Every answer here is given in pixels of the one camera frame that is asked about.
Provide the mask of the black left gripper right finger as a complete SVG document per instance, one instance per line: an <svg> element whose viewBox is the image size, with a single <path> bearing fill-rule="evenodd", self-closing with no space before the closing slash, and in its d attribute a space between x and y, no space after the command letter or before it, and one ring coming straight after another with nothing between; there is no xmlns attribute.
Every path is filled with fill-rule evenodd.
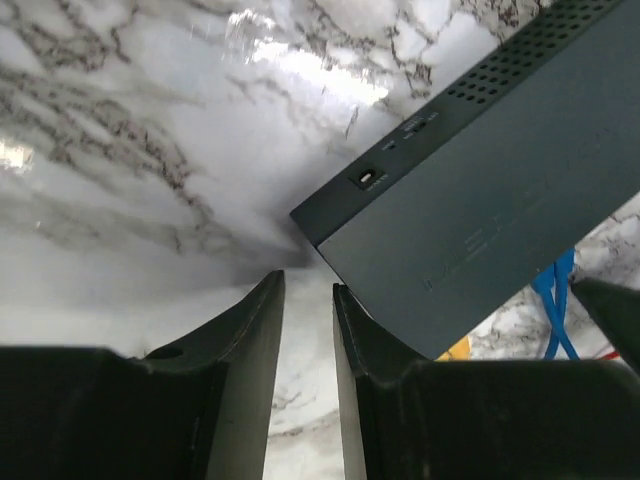
<svg viewBox="0 0 640 480"><path fill-rule="evenodd" d="M436 362L333 288L349 479L635 479L639 374L620 358Z"/></svg>

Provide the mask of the dark network switch box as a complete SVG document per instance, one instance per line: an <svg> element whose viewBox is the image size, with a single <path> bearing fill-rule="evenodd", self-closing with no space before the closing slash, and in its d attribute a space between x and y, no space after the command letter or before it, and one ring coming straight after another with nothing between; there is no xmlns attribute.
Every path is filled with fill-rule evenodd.
<svg viewBox="0 0 640 480"><path fill-rule="evenodd" d="M639 190L639 5L558 1L292 211L435 358Z"/></svg>

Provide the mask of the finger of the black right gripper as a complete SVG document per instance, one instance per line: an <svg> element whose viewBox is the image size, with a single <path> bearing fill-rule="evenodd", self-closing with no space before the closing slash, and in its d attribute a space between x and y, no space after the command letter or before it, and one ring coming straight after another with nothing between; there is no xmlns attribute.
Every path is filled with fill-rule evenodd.
<svg viewBox="0 0 640 480"><path fill-rule="evenodd" d="M571 290L625 363L639 374L639 291L585 278Z"/></svg>

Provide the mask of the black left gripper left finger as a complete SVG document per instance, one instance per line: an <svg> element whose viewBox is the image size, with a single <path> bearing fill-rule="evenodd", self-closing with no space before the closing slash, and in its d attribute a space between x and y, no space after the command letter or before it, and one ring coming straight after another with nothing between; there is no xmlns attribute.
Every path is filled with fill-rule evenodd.
<svg viewBox="0 0 640 480"><path fill-rule="evenodd" d="M1 350L5 479L258 479L285 297L269 273L236 305L142 358Z"/></svg>

